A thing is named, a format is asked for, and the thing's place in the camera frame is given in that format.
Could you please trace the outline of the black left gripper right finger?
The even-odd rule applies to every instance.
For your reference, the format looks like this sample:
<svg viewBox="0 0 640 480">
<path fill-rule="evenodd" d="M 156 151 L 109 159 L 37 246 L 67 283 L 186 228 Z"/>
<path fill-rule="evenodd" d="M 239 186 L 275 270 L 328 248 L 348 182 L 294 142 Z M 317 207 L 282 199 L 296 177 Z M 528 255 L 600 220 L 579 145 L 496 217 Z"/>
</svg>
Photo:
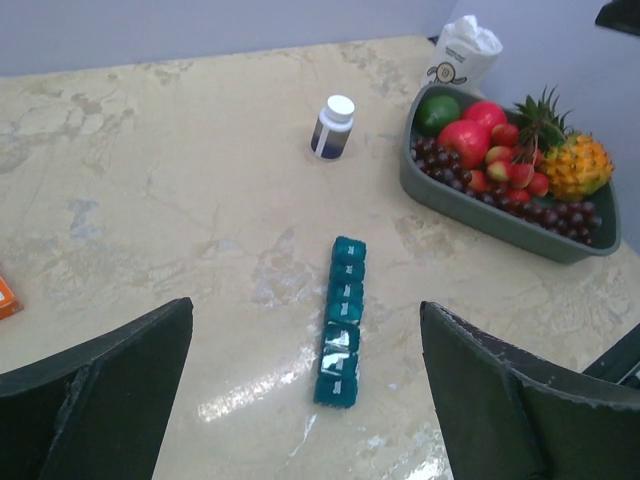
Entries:
<svg viewBox="0 0 640 480">
<path fill-rule="evenodd" d="M 423 359 L 456 479 L 636 479 L 639 389 L 592 378 L 420 305 Z"/>
</svg>

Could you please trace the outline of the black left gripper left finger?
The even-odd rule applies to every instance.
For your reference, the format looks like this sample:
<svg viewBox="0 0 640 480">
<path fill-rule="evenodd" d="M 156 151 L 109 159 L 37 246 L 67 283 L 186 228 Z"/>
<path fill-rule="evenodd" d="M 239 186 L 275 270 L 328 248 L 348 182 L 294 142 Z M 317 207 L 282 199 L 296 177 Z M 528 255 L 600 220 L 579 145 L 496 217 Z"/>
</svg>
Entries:
<svg viewBox="0 0 640 480">
<path fill-rule="evenodd" d="M 2 374 L 2 478 L 151 478 L 192 333 L 179 298 Z"/>
</svg>

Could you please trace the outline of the teal weekly pill organizer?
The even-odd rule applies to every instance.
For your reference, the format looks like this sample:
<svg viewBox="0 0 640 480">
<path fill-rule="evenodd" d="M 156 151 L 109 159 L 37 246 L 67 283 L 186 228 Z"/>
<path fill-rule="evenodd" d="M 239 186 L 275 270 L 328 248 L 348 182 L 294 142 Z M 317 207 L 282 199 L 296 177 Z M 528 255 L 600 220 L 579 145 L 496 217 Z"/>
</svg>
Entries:
<svg viewBox="0 0 640 480">
<path fill-rule="evenodd" d="M 366 253 L 364 242 L 345 236 L 332 247 L 314 387 L 319 405 L 348 409 L 357 400 Z"/>
</svg>

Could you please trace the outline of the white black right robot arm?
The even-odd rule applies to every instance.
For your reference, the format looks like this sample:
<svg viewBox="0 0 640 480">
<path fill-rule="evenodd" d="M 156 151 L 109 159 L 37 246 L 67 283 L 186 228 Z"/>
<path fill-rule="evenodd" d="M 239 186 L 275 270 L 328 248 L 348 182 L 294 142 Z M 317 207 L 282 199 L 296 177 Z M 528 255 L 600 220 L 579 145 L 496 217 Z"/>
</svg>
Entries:
<svg viewBox="0 0 640 480">
<path fill-rule="evenodd" d="M 639 37 L 640 0 L 609 1 L 597 14 L 595 25 Z"/>
</svg>

